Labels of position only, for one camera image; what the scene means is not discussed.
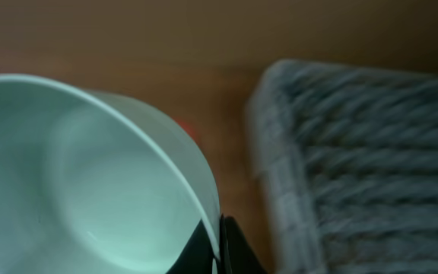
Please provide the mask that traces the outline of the mint green bowl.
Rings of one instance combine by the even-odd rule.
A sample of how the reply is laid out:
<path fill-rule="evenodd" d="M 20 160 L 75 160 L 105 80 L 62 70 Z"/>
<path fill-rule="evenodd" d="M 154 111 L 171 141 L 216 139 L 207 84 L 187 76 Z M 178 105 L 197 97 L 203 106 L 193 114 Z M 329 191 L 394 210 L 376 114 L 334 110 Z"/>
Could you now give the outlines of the mint green bowl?
<path fill-rule="evenodd" d="M 0 75 L 0 274 L 167 273 L 202 221 L 218 271 L 211 168 L 142 101 Z"/>

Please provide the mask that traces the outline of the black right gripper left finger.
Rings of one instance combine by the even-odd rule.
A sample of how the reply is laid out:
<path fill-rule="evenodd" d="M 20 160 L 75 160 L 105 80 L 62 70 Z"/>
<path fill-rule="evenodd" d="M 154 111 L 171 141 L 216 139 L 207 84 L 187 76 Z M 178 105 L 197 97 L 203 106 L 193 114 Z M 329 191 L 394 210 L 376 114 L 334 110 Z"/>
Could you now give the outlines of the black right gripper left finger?
<path fill-rule="evenodd" d="M 208 233 L 200 221 L 167 274 L 212 274 L 213 259 Z"/>

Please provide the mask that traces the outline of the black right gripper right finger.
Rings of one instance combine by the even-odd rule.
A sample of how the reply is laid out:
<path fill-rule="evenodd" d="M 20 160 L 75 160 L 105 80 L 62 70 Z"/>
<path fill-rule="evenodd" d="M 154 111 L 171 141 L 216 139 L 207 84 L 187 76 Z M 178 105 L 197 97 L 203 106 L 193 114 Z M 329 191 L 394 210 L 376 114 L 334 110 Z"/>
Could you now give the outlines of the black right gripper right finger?
<path fill-rule="evenodd" d="M 220 274 L 267 274 L 233 217 L 221 216 Z"/>

